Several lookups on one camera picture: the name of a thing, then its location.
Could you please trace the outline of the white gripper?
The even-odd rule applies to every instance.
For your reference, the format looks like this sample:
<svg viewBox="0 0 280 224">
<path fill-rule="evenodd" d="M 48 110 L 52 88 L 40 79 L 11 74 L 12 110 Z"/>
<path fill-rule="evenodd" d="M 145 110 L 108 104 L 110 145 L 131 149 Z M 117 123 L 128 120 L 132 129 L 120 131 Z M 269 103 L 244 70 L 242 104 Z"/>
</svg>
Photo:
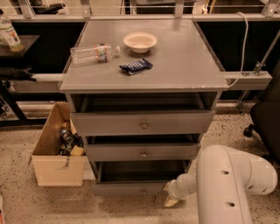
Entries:
<svg viewBox="0 0 280 224">
<path fill-rule="evenodd" d="M 165 207 L 173 207 L 178 203 L 178 200 L 182 200 L 186 195 L 189 194 L 189 188 L 183 180 L 172 180 L 168 182 L 164 190 L 168 192 L 168 197 L 164 203 Z"/>
</svg>

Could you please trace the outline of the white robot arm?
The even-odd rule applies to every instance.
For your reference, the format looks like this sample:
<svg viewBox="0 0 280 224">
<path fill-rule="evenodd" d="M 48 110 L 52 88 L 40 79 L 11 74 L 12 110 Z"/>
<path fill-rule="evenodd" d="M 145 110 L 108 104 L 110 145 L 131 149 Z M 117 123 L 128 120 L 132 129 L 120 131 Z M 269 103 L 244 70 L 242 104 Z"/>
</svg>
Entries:
<svg viewBox="0 0 280 224">
<path fill-rule="evenodd" d="M 199 224 L 253 224 L 247 196 L 265 195 L 277 186 L 277 171 L 266 159 L 225 145 L 199 152 L 196 173 L 168 182 L 164 203 L 174 206 L 197 194 Z"/>
</svg>

